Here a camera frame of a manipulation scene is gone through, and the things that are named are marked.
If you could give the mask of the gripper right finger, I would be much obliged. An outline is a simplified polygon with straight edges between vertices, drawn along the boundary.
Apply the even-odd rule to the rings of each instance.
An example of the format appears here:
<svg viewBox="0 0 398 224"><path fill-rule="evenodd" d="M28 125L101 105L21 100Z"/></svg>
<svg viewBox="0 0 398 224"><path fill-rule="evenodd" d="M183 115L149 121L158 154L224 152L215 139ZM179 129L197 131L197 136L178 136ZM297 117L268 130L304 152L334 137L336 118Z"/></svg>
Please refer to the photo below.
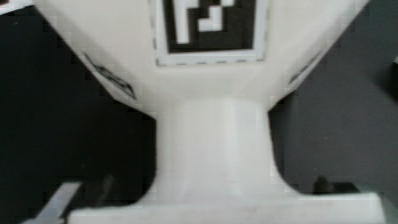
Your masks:
<svg viewBox="0 0 398 224"><path fill-rule="evenodd" d="M316 178L313 183L313 194L350 194L359 193L361 190L352 182L330 182L325 176Z"/></svg>

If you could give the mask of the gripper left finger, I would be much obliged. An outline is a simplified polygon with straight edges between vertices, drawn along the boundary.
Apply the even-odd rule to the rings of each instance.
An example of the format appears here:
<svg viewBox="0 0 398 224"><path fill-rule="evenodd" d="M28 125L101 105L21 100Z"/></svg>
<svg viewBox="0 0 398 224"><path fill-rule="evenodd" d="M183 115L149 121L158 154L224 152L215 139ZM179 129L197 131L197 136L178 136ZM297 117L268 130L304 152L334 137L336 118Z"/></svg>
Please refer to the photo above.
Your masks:
<svg viewBox="0 0 398 224"><path fill-rule="evenodd" d="M64 182L51 195L48 203L34 218L26 219L21 224L64 224L62 214L67 209L74 194L78 192L82 183Z"/></svg>

